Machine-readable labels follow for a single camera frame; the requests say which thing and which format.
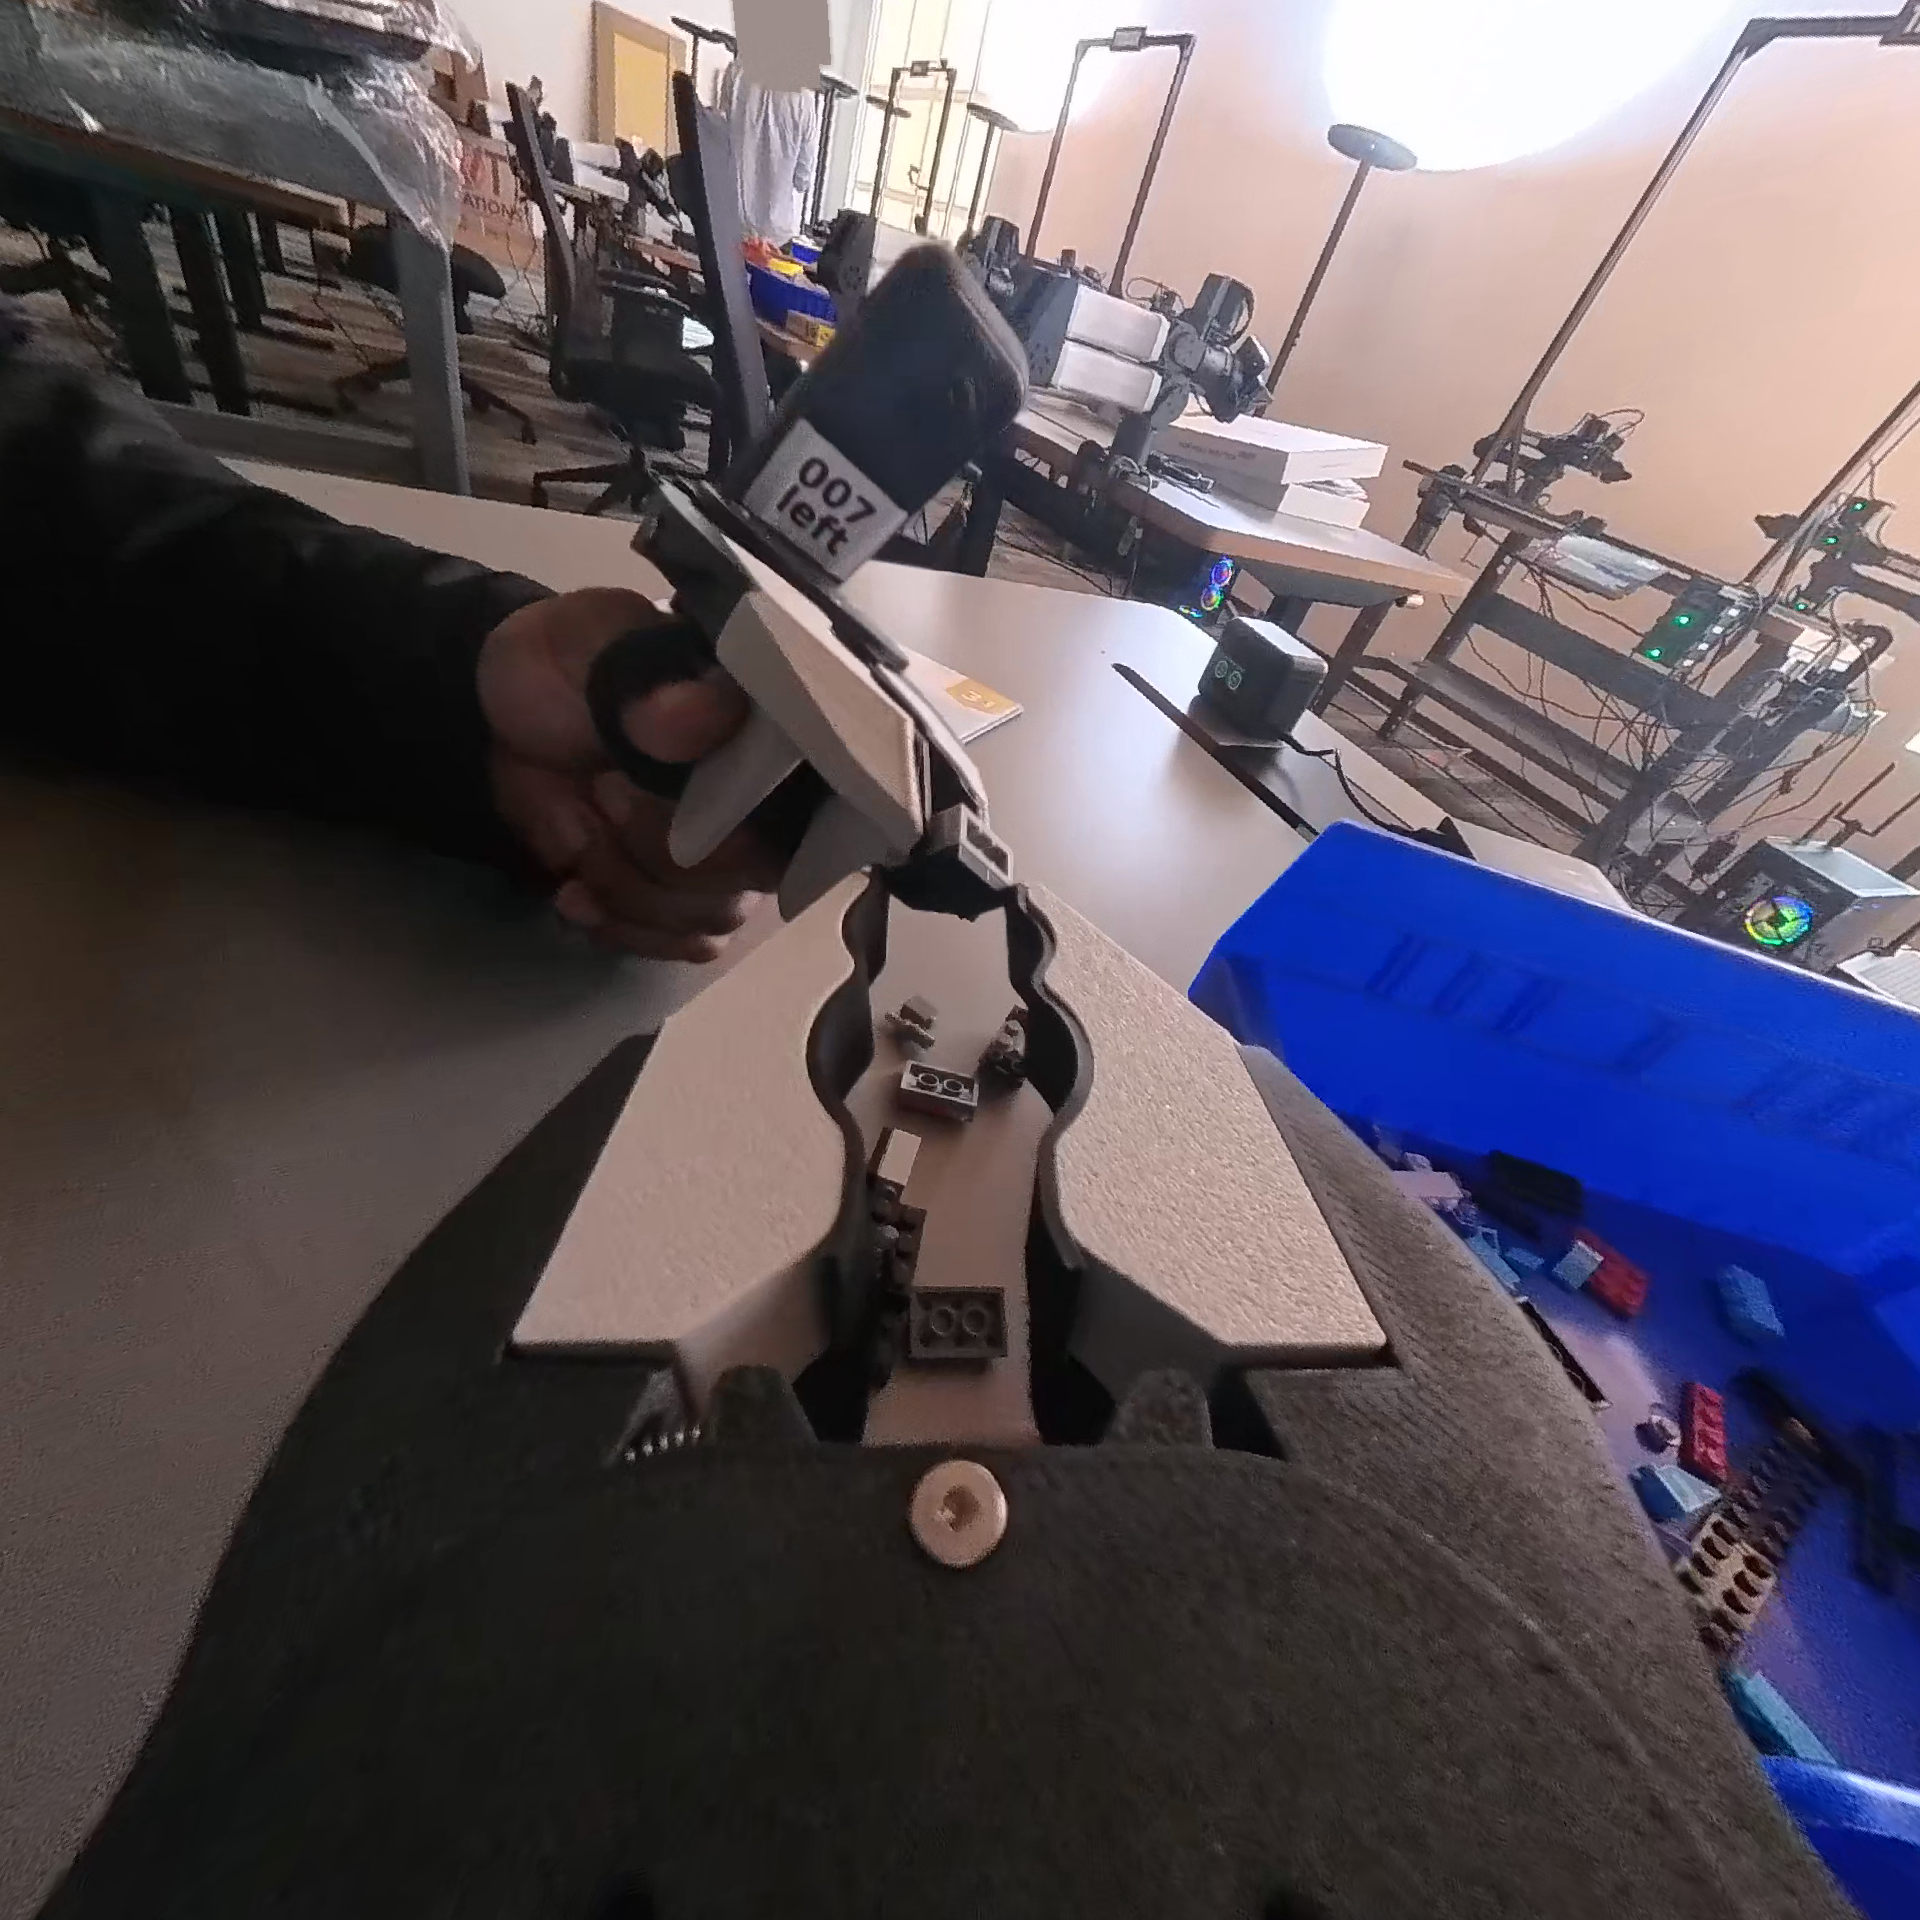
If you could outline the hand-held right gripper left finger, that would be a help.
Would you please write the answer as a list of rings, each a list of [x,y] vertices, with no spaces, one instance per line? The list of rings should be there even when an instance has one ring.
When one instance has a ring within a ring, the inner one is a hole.
[[[799,1380],[827,1350],[888,901],[877,878],[838,883],[664,1021],[520,1311],[518,1356],[661,1360],[711,1396],[737,1367]]]

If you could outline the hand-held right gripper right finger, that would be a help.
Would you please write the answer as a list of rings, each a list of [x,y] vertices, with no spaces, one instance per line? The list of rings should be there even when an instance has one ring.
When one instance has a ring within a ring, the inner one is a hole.
[[[1067,1352],[1095,1379],[1345,1367],[1386,1331],[1264,1085],[1185,991],[1043,886],[1006,904],[1038,1189],[1072,1285]]]

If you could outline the small toy brick assembly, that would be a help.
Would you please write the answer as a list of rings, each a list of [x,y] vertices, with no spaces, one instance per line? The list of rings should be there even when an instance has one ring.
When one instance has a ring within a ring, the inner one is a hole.
[[[1017,886],[1008,845],[966,803],[937,812],[919,844],[880,876],[889,896],[909,910],[955,920],[1005,910]]]

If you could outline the black and white brick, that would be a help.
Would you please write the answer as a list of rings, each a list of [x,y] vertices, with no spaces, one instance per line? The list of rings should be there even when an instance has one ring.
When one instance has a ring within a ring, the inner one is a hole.
[[[871,1365],[879,1379],[905,1356],[925,1226],[927,1212],[909,1204],[898,1183],[871,1182]]]

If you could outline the red and dark grey brick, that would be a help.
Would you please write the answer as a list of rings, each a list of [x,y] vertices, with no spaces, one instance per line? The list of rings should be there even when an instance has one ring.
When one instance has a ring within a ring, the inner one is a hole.
[[[1011,1350],[1001,1287],[912,1287],[903,1357],[919,1367],[977,1370]]]

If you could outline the person's left forearm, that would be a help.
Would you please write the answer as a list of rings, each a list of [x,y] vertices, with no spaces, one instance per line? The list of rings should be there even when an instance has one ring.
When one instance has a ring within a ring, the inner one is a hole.
[[[514,878],[479,692],[549,597],[337,522],[45,352],[5,304],[8,766],[383,832]]]

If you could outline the person's left hand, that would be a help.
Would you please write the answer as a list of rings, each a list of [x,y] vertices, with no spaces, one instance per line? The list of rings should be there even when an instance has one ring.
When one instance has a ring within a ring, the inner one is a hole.
[[[546,597],[493,630],[475,687],[497,812],[549,880],[555,911],[610,951],[702,967],[777,888],[779,850],[744,826],[707,860],[680,864],[670,845],[680,803],[617,768],[589,704],[609,647],[647,640],[656,651],[675,634],[677,622],[637,591]]]

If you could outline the white and yellow card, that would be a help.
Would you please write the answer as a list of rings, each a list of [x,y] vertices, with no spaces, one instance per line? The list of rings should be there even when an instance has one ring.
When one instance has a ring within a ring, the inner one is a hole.
[[[909,654],[905,677],[925,704],[944,720],[952,736],[966,747],[971,747],[986,734],[1015,722],[1024,714],[1019,699],[919,651]]]

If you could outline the black flat plate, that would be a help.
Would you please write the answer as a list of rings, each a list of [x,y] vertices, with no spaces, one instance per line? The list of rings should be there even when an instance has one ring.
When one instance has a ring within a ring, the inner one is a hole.
[[[1170,724],[1183,736],[1187,736],[1195,747],[1200,747],[1215,762],[1216,768],[1222,768],[1231,779],[1235,779],[1238,787],[1241,787],[1249,796],[1261,799],[1271,813],[1282,819],[1282,822],[1290,830],[1295,830],[1307,840],[1313,840],[1323,830],[1323,826],[1311,820],[1286,797],[1286,794],[1281,794],[1279,774],[1273,773],[1275,755],[1270,747],[1223,743],[1187,709],[1178,709],[1168,694],[1160,692],[1155,683],[1143,679],[1131,664],[1115,663],[1114,672],[1120,677],[1123,683],[1142,692],[1160,714],[1163,714],[1166,720],[1170,720]]]

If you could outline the black office chair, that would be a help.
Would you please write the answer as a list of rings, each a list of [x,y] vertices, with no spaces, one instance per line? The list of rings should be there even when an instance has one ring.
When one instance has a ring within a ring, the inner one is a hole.
[[[589,514],[638,507],[659,477],[704,472],[687,455],[689,413],[715,419],[719,388],[709,360],[689,347],[689,306],[656,278],[601,272],[569,232],[527,86],[506,86],[510,144],[523,197],[542,224],[546,364],[552,391],[610,421],[625,445],[617,464],[538,471],[533,506],[554,488],[600,484]]]

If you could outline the black cube device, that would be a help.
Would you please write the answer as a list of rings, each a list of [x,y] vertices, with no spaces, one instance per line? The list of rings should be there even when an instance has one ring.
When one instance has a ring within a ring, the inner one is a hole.
[[[1235,615],[1198,682],[1202,714],[1238,743],[1279,747],[1320,699],[1328,660],[1266,618]]]

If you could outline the black floor lamp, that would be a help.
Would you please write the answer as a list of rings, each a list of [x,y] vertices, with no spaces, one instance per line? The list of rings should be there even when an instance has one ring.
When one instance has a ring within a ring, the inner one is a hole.
[[[1271,355],[1271,364],[1264,374],[1264,396],[1270,400],[1275,398],[1281,382],[1290,371],[1293,356],[1301,344],[1307,317],[1326,288],[1330,267],[1349,232],[1349,227],[1353,224],[1353,215],[1358,210],[1365,188],[1378,173],[1400,175],[1418,170],[1419,165],[1414,148],[1405,147],[1402,141],[1376,127],[1361,127],[1355,124],[1333,124],[1328,127],[1328,147],[1335,156],[1351,163],[1351,178],[1343,204],[1335,210],[1335,219],[1328,229],[1323,247],[1320,248],[1317,260],[1313,263],[1304,292],[1281,338],[1281,347]]]

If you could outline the metal equipment rack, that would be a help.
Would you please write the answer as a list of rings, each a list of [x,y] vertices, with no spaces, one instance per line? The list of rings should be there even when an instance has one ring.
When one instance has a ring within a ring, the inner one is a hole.
[[[1422,651],[1343,647],[1382,741],[1464,762],[1505,820],[1559,830],[1639,904],[1682,904],[1865,743],[1875,677],[1915,629],[1915,555],[1872,482],[1915,445],[1915,388],[1815,499],[1762,514],[1733,574],[1619,535],[1555,499],[1622,486],[1641,413],[1505,426],[1469,464],[1408,464],[1426,555],[1464,535],[1473,579]]]

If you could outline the cluttered background table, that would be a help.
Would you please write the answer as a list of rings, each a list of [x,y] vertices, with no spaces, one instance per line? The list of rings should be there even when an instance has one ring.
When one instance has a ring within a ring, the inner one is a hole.
[[[5,4],[5,107],[130,150],[114,170],[181,180],[201,163],[251,183],[383,210],[399,231],[415,447],[431,488],[471,492],[451,245],[461,138],[418,59],[350,54],[333,78],[144,32],[67,4]]]

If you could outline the black stand pole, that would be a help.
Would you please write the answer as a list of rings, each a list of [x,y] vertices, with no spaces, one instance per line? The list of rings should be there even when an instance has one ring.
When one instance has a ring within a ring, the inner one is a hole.
[[[1719,61],[1710,85],[1698,95],[1687,120],[1675,133],[1654,175],[1647,180],[1645,190],[1624,216],[1624,224],[1619,227],[1609,247],[1595,263],[1592,276],[1587,276],[1585,286],[1575,295],[1574,306],[1559,323],[1557,331],[1550,336],[1547,347],[1544,349],[1535,367],[1528,373],[1519,396],[1505,408],[1505,415],[1496,428],[1493,437],[1489,439],[1489,445],[1475,458],[1475,468],[1471,472],[1475,482],[1486,477],[1486,472],[1497,464],[1512,467],[1519,458],[1521,442],[1529,428],[1529,413],[1535,403],[1544,396],[1550,374],[1568,355],[1575,336],[1587,325],[1600,295],[1619,274],[1625,254],[1639,240],[1654,210],[1663,204],[1665,194],[1678,178],[1682,165],[1693,156],[1695,147],[1698,144],[1702,135],[1715,118],[1726,95],[1733,92],[1736,83],[1743,78],[1745,69],[1759,58],[1762,58],[1769,47],[1792,40],[1872,40],[1877,45],[1915,45],[1918,4],[1904,3],[1886,13],[1751,16],[1743,24],[1726,58]]]

